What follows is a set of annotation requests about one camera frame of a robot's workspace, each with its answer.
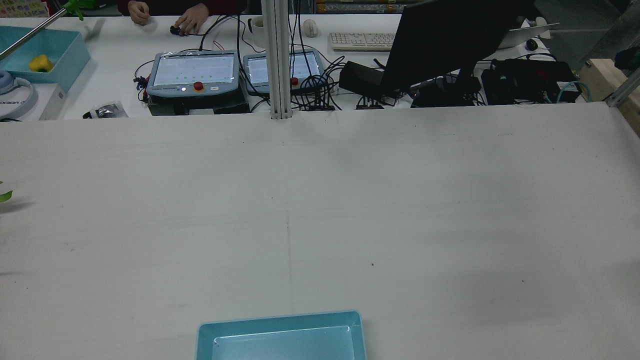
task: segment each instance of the headphones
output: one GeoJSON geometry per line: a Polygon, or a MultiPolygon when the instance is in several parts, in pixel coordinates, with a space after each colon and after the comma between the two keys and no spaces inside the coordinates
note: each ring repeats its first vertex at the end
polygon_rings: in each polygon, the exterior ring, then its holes
{"type": "Polygon", "coordinates": [[[29,111],[38,100],[38,93],[36,93],[33,85],[31,85],[29,81],[22,78],[14,78],[13,75],[7,71],[0,70],[0,95],[9,94],[21,86],[29,88],[29,96],[12,111],[5,114],[0,113],[0,119],[17,119],[29,111]]]}

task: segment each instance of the touchscreen display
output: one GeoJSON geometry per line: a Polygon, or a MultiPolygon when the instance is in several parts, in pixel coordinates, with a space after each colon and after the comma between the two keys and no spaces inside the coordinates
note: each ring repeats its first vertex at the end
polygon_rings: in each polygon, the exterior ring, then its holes
{"type": "MultiPolygon", "coordinates": [[[[289,57],[291,77],[304,80],[311,75],[320,75],[320,65],[316,61],[316,57],[313,53],[295,54],[289,57]]],[[[260,84],[269,82],[267,75],[267,58],[250,58],[247,61],[247,67],[249,68],[249,77],[251,78],[251,84],[260,84]]]]}
{"type": "Polygon", "coordinates": [[[231,83],[234,55],[168,56],[160,58],[153,86],[181,85],[196,81],[231,83]]]}

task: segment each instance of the white mouse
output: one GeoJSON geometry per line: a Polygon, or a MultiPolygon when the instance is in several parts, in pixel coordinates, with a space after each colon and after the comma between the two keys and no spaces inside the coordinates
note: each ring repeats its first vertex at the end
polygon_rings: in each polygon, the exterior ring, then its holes
{"type": "Polygon", "coordinates": [[[312,19],[307,19],[302,23],[302,32],[308,38],[314,38],[320,34],[318,25],[312,19]]]}

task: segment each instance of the blue tray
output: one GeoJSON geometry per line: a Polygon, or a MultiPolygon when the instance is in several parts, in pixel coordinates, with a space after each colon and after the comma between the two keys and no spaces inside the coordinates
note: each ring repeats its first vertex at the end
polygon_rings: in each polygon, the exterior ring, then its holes
{"type": "Polygon", "coordinates": [[[360,313],[203,323],[196,360],[366,360],[360,313]]]}
{"type": "MultiPolygon", "coordinates": [[[[31,28],[0,26],[0,51],[30,30],[31,28]]],[[[68,92],[89,58],[84,40],[77,31],[44,29],[0,61],[0,69],[32,83],[60,84],[68,92]],[[41,54],[47,55],[53,62],[54,67],[50,72],[33,72],[29,69],[29,61],[41,54]]]]}

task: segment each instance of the white table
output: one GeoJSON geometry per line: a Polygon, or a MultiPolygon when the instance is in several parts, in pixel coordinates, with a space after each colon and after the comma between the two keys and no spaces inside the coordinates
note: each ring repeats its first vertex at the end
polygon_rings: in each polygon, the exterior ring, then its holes
{"type": "Polygon", "coordinates": [[[11,123],[0,154],[3,360],[341,309],[370,360],[640,357],[640,140],[601,102],[11,123]]]}
{"type": "MultiPolygon", "coordinates": [[[[242,16],[246,22],[252,16],[242,16]]],[[[211,17],[203,25],[204,32],[215,20],[211,17]]],[[[314,19],[319,26],[320,35],[316,38],[303,37],[306,45],[316,47],[328,59],[334,60],[345,55],[347,60],[361,63],[362,65],[375,67],[373,58],[386,61],[387,53],[341,53],[329,49],[327,36],[331,31],[363,31],[363,32],[395,32],[400,15],[303,15],[305,19],[314,19]]],[[[134,71],[146,61],[153,60],[157,53],[167,51],[180,51],[187,48],[198,47],[200,37],[178,37],[169,33],[169,27],[175,22],[176,17],[154,17],[146,26],[138,26],[128,17],[86,17],[79,21],[74,17],[64,17],[57,20],[49,28],[78,31],[82,34],[85,44],[91,55],[91,60],[80,73],[80,76],[69,90],[68,99],[62,109],[60,118],[80,119],[88,110],[100,106],[109,101],[121,101],[125,111],[130,117],[149,116],[146,104],[138,101],[136,84],[133,82],[134,71]]],[[[33,27],[39,24],[41,19],[0,19],[0,24],[5,26],[33,27]]],[[[212,41],[222,44],[225,49],[236,48],[237,22],[228,20],[216,28],[207,36],[205,48],[215,49],[212,41]]],[[[253,43],[252,34],[247,30],[244,38],[253,43]]],[[[241,42],[241,55],[252,54],[254,51],[241,42]]],[[[513,58],[527,53],[524,45],[511,49],[502,49],[495,54],[496,58],[513,58]]],[[[488,64],[480,64],[476,75],[479,76],[482,69],[488,64]]],[[[151,71],[151,64],[143,67],[139,75],[147,76],[151,71]]],[[[355,104],[360,96],[341,90],[342,95],[337,96],[339,104],[345,109],[355,109],[355,104]]],[[[258,97],[250,97],[253,105],[258,97]]],[[[409,107],[410,102],[400,101],[399,108],[409,107]]],[[[260,111],[269,111],[264,105],[260,111]]]]}

